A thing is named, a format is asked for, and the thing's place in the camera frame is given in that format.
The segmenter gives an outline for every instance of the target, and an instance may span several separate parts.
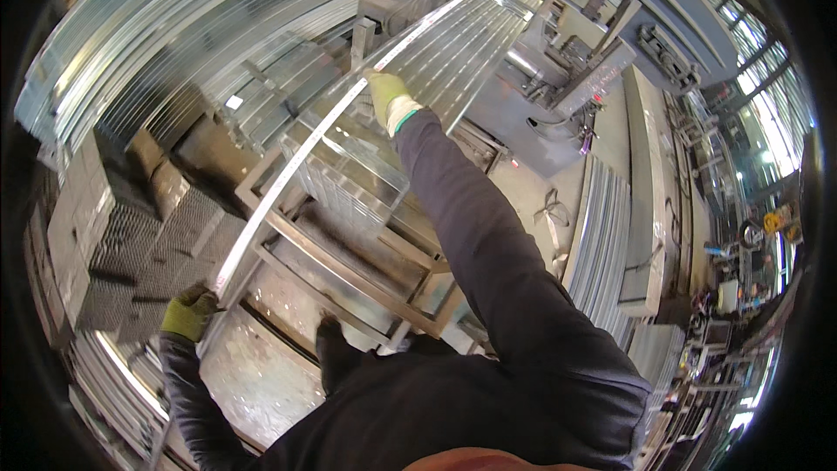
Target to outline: gloved hand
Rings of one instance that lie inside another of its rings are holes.
[[[202,283],[197,283],[168,304],[160,330],[199,342],[209,319],[217,310],[218,297]]]
[[[424,108],[410,97],[404,81],[389,73],[377,73],[372,69],[363,72],[369,82],[371,103],[375,108],[378,123],[392,137],[401,129],[401,124],[417,110]]]

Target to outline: ceiling light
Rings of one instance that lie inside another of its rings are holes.
[[[241,107],[241,104],[244,103],[244,101],[244,99],[241,99],[240,97],[236,97],[235,95],[233,95],[225,103],[227,107],[231,109],[238,109]]]

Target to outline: metal frame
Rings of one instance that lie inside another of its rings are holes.
[[[279,146],[269,150],[265,154],[265,158],[248,173],[241,184],[239,184],[235,189],[236,196],[251,210],[254,211],[261,203],[261,199],[253,191],[254,185],[258,179],[268,171],[270,166],[277,162],[281,156],[282,149]],[[371,280],[361,276],[359,273],[356,273],[353,269],[351,269],[351,267],[346,266],[346,264],[332,255],[323,246],[319,245],[306,235],[305,232],[295,225],[284,213],[277,212],[271,208],[265,216],[265,221],[273,226],[273,228],[276,229],[280,235],[288,239],[291,243],[302,250],[303,253],[317,261],[319,265],[325,267],[328,271],[340,278],[340,280],[348,283],[352,288],[357,289],[358,292],[368,298],[371,298],[371,300],[382,305],[384,308],[405,320],[407,323],[423,330],[425,333],[430,334],[435,338],[439,338],[441,336],[442,331],[445,329],[445,326],[450,320],[450,317],[453,315],[455,309],[459,306],[459,303],[464,297],[464,294],[454,283],[445,298],[442,300],[442,303],[436,310],[435,314],[427,314],[414,307],[410,302],[404,302],[397,295],[391,294],[390,292],[379,288]],[[387,244],[387,246],[392,247],[392,249],[402,253],[407,259],[428,270],[428,275],[424,277],[423,282],[418,286],[418,288],[416,288],[413,295],[410,295],[413,297],[413,300],[419,295],[431,292],[433,289],[438,287],[438,284],[433,284],[433,281],[431,280],[432,275],[436,273],[449,272],[449,266],[445,261],[439,261],[427,256],[417,247],[413,246],[401,236],[386,227],[383,229],[383,232],[378,239]],[[259,256],[266,260],[271,267],[278,270],[282,270],[283,267],[286,267],[279,261],[278,258],[267,252],[264,247],[258,246],[256,248],[256,252],[259,253]],[[304,284],[301,287],[308,292],[309,296],[317,299],[318,302],[324,305],[324,307],[337,314],[338,318],[351,315],[348,311],[342,309],[339,305],[325,297],[325,295],[322,295],[316,289],[311,288],[301,278],[299,281]],[[354,317],[354,315],[351,315],[350,320],[347,320],[347,322],[349,322],[352,326],[355,326],[354,322],[358,322],[355,327],[364,333],[369,334],[372,339],[383,340],[383,338],[386,338],[387,341],[382,342],[382,344],[391,345],[392,340],[397,340],[394,338],[396,335],[390,337],[383,336],[382,338],[382,333],[380,331],[371,328],[368,324],[360,322],[357,317]]]

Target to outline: wire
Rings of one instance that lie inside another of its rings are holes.
[[[663,248],[663,242],[662,241],[657,242],[657,246],[654,248],[654,251],[651,252],[651,256],[648,257],[648,260],[646,260],[642,264],[637,264],[635,266],[625,267],[625,272],[627,273],[628,271],[640,270],[644,267],[651,266],[651,263],[654,261],[654,257],[657,255],[657,253],[660,252],[660,249],[662,249],[662,248]]]

